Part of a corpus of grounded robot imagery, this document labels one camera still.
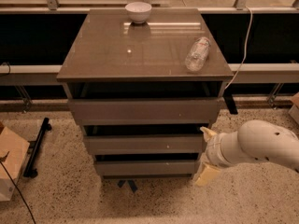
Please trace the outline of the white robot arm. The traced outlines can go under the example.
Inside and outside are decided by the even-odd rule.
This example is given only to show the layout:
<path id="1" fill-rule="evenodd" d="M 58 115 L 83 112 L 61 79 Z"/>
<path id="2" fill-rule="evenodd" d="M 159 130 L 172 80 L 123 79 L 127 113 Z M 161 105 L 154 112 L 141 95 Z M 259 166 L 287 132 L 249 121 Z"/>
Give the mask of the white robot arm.
<path id="1" fill-rule="evenodd" d="M 299 172 L 299 139 L 290 130 L 263 120 L 250 120 L 232 133 L 215 133 L 201 127 L 208 162 L 201 162 L 195 184 L 215 179 L 221 169 L 239 163 L 272 162 Z"/>

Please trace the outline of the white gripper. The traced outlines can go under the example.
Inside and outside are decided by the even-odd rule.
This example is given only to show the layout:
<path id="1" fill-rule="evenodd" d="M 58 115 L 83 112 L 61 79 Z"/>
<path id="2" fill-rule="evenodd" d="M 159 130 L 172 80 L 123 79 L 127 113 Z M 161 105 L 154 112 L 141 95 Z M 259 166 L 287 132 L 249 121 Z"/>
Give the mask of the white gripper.
<path id="1" fill-rule="evenodd" d="M 200 128 L 200 131 L 204 135 L 206 156 L 211 163 L 202 162 L 200 164 L 199 175 L 195 184 L 203 187 L 220 174 L 221 170 L 219 168 L 237 165 L 238 157 L 236 154 L 238 153 L 238 147 L 236 132 L 216 133 L 204 126 Z"/>

